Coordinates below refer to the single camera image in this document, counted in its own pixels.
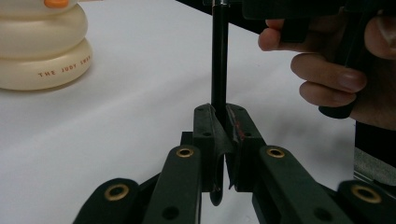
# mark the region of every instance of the orange beak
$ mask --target orange beak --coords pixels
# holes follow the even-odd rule
[[[69,5],[69,0],[44,0],[44,5],[50,8],[64,8]]]

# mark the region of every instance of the vertical black shaft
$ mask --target vertical black shaft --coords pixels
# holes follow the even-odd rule
[[[226,121],[227,48],[229,5],[219,3],[212,8],[212,102],[221,125]]]

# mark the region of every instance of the white table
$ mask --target white table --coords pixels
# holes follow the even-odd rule
[[[71,223],[92,192],[158,174],[193,109],[210,102],[209,15],[173,0],[80,3],[92,67],[50,91],[0,91],[0,223]],[[231,25],[228,102],[249,112],[270,145],[291,151],[319,182],[352,179],[354,121],[328,119],[298,93],[292,52],[262,52]],[[202,223],[258,223],[251,195],[203,195]]]

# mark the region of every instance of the cream ring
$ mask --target cream ring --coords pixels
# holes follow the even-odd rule
[[[85,73],[92,61],[92,48],[84,38],[63,54],[45,59],[0,59],[0,88],[32,91],[56,87]]]
[[[87,18],[79,5],[65,13],[34,20],[0,17],[0,58],[37,58],[58,54],[77,45],[87,30]]]
[[[46,7],[44,0],[1,0],[0,15],[10,18],[31,18],[50,16],[65,12],[72,8],[78,0],[69,0],[67,7],[50,8]]]

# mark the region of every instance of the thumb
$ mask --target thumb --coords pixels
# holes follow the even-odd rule
[[[366,26],[366,48],[375,56],[396,60],[396,17],[377,16]]]

